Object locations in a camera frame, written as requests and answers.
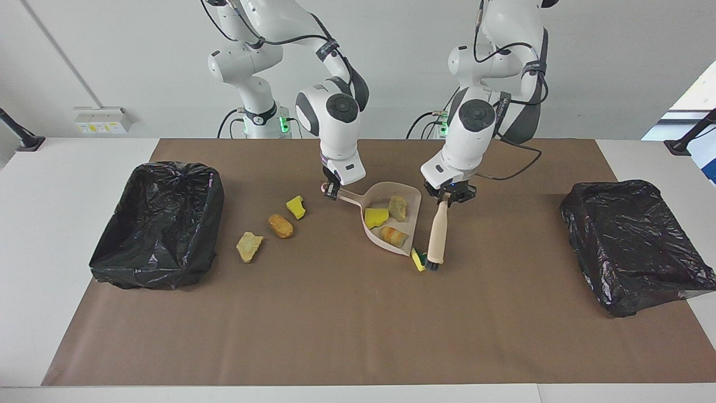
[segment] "white robotic arm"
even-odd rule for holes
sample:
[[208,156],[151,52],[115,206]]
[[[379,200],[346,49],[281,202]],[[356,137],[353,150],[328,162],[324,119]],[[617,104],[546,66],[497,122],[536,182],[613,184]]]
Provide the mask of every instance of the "white robotic arm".
[[326,196],[336,199],[341,185],[365,176],[357,150],[360,113],[369,97],[365,81],[318,17],[294,0],[207,2],[219,7],[222,27],[231,39],[240,42],[240,52],[236,46],[235,52],[214,52],[209,58],[210,69],[217,78],[239,89],[251,125],[270,123],[280,110],[268,83],[253,74],[281,61],[281,45],[296,43],[312,49],[332,75],[299,93],[296,117],[321,140],[321,161],[329,180]]
[[[519,144],[534,136],[547,54],[538,9],[556,1],[539,3],[490,0],[484,18],[481,5],[477,29],[482,28],[488,43],[457,47],[450,54],[450,72],[460,82],[460,91],[449,109],[445,145],[420,169],[434,196],[442,198],[447,192],[452,194],[450,202],[471,199],[475,188],[467,180],[477,171],[490,140],[500,136]],[[516,94],[494,91],[483,81],[519,74],[521,88]]]

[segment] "brown table mat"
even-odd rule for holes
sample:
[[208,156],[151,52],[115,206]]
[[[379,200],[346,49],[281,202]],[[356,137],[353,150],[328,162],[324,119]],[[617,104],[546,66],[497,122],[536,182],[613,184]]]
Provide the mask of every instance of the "brown table mat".
[[[226,203],[211,272],[176,291],[91,283],[43,385],[334,385],[716,381],[716,352],[687,303],[609,317],[558,206],[580,181],[613,181],[594,141],[534,140],[514,180],[474,179],[449,211],[445,264],[416,271],[365,237],[359,209],[319,193],[317,141],[161,140],[152,160],[219,170]],[[422,189],[437,141],[361,141],[368,176]],[[482,171],[532,157],[495,143]],[[416,246],[435,201],[423,191]],[[303,195],[300,221],[284,203]],[[296,228],[279,240],[266,220]],[[267,236],[254,262],[234,245]]]

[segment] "garbage bag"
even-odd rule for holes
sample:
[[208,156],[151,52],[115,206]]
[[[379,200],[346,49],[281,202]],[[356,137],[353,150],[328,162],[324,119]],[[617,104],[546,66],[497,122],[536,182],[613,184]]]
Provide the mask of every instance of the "garbage bag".
[[716,289],[713,269],[653,184],[576,184],[560,210],[584,278],[613,316]]
[[216,255],[223,198],[219,173],[201,163],[138,166],[89,262],[92,275],[119,288],[198,283]]

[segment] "green indicator light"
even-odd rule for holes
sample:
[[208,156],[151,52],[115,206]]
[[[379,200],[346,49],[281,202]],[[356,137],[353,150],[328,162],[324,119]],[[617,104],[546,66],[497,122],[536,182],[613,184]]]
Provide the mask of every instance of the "green indicator light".
[[281,122],[281,131],[284,132],[284,133],[288,133],[288,132],[289,132],[289,125],[286,124],[286,118],[284,118],[284,117],[282,117],[282,116],[279,117],[279,122]]

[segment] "white table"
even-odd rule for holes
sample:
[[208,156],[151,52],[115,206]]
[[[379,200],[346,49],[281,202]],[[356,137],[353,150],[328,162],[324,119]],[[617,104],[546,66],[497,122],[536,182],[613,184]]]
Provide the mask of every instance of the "white table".
[[[0,171],[0,402],[713,402],[716,384],[396,387],[39,387],[91,279],[87,263],[130,172],[156,139],[49,138]],[[599,141],[619,180],[662,190],[716,267],[716,188],[661,143]],[[716,293],[690,300],[716,342]]]

